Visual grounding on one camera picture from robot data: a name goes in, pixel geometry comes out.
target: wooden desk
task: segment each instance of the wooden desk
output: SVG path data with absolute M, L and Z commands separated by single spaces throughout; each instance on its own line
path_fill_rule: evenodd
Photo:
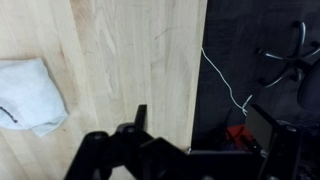
M 206 3 L 0 0 L 0 59 L 43 58 L 69 112 L 43 138 L 1 128 L 1 179 L 62 179 L 86 133 L 113 134 L 139 104 L 150 134 L 189 146 Z

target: black chair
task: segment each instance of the black chair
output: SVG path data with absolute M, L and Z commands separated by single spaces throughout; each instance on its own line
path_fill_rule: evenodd
M 275 60 L 284 61 L 285 68 L 272 80 L 266 81 L 261 79 L 260 83 L 265 88 L 269 88 L 283 79 L 283 77 L 290 75 L 294 81 L 302 80 L 302 75 L 305 75 L 298 92 L 298 103 L 305 110 L 318 111 L 320 110 L 320 60 L 311 65 L 304 60 L 316 55 L 320 52 L 320 43 L 313 42 L 311 45 L 314 49 L 307 53 L 301 53 L 306 36 L 306 26 L 304 22 L 296 22 L 295 27 L 300 29 L 298 43 L 292 55 L 280 56 L 264 49 L 259 49 L 258 53 L 273 58 Z

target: white towel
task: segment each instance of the white towel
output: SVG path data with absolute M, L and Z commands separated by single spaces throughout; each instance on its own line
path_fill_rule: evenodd
M 0 61 L 0 126 L 42 137 L 67 116 L 42 59 Z

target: white cable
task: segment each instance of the white cable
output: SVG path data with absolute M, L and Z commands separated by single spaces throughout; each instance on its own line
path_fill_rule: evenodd
M 208 60 L 208 62 L 212 65 L 212 67 L 219 73 L 222 81 L 227 85 L 227 87 L 229 88 L 229 92 L 230 92 L 230 97 L 231 97 L 231 100 L 233 101 L 233 103 L 242 110 L 242 113 L 247 116 L 247 110 L 245 109 L 245 107 L 247 106 L 248 102 L 250 101 L 250 99 L 252 98 L 252 95 L 250 95 L 246 102 L 243 103 L 242 106 L 240 106 L 233 98 L 233 95 L 232 95 L 232 88 L 230 87 L 230 85 L 227 83 L 227 81 L 224 79 L 222 73 L 220 72 L 220 70 L 212 63 L 212 61 L 207 57 L 206 53 L 204 52 L 203 48 L 201 48 L 201 51 L 202 51 L 202 54 L 203 56 Z

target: dark floor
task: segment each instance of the dark floor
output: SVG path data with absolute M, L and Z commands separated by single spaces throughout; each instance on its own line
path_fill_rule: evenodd
M 306 112 L 298 106 L 300 83 L 289 78 L 271 88 L 262 88 L 258 80 L 273 78 L 283 64 L 255 51 L 263 47 L 289 55 L 298 39 L 298 29 L 292 27 L 296 20 L 306 23 L 304 50 L 310 50 L 312 41 L 320 41 L 319 0 L 208 0 L 203 39 L 207 56 L 221 70 L 239 104 L 252 94 L 250 103 L 260 105 L 275 119 L 292 123 L 318 120 L 320 113 Z M 244 118 L 218 73 L 202 57 L 193 140 L 225 121 L 232 126 L 242 124 Z

